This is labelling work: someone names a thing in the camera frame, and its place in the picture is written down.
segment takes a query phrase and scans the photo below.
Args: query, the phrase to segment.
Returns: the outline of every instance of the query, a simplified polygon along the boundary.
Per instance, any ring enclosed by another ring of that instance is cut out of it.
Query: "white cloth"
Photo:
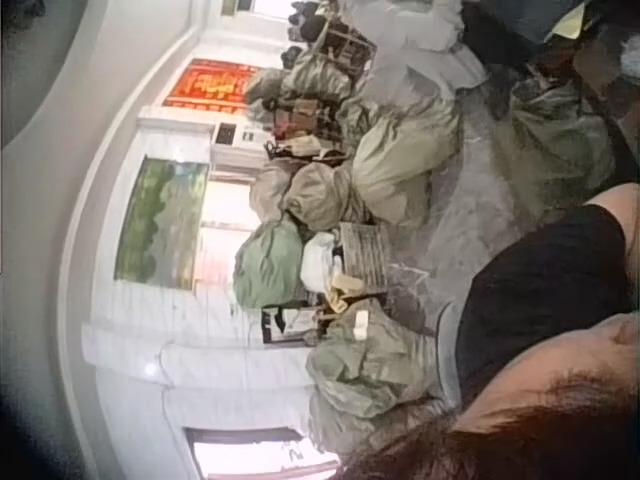
[[[368,99],[381,104],[395,99],[400,107],[407,107],[412,96],[424,99],[439,94],[452,100],[456,90],[475,88],[485,80],[484,67],[459,41],[464,28],[460,0],[435,0],[432,6],[422,2],[397,5],[389,0],[340,1],[343,21],[377,46],[369,73],[371,85],[365,87]]]
[[[300,280],[308,291],[325,295],[329,293],[335,241],[332,234],[320,232],[304,246]]]
[[[460,0],[395,4],[389,0],[340,0],[342,21],[378,48],[418,48],[443,52],[458,43],[464,29]]]

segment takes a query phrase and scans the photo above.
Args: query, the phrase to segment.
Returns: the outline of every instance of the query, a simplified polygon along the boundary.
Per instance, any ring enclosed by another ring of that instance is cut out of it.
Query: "white bag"
[[[329,293],[335,243],[336,239],[332,234],[320,232],[304,246],[300,280],[310,292],[325,295]]]

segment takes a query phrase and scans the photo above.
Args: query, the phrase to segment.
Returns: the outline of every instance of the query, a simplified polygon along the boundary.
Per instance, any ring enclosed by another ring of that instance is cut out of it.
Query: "wooden crate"
[[[386,293],[389,236],[383,225],[340,223],[344,273],[364,281],[363,295]]]

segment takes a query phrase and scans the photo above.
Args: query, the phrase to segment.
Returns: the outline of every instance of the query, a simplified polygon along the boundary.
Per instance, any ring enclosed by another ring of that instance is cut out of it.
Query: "window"
[[[291,3],[292,0],[238,0],[236,10],[267,17],[288,18],[295,13]]]
[[[188,429],[186,433],[200,472],[207,480],[323,480],[340,465],[337,455],[318,452],[311,440],[289,428]]]
[[[204,197],[195,280],[227,287],[233,278],[235,256],[260,220],[249,206],[252,178],[216,172]]]

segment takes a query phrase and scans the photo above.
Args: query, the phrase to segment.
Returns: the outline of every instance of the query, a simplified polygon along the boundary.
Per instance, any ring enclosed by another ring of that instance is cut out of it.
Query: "light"
[[[144,366],[144,373],[148,377],[153,377],[158,372],[158,366],[155,363],[147,363]]]

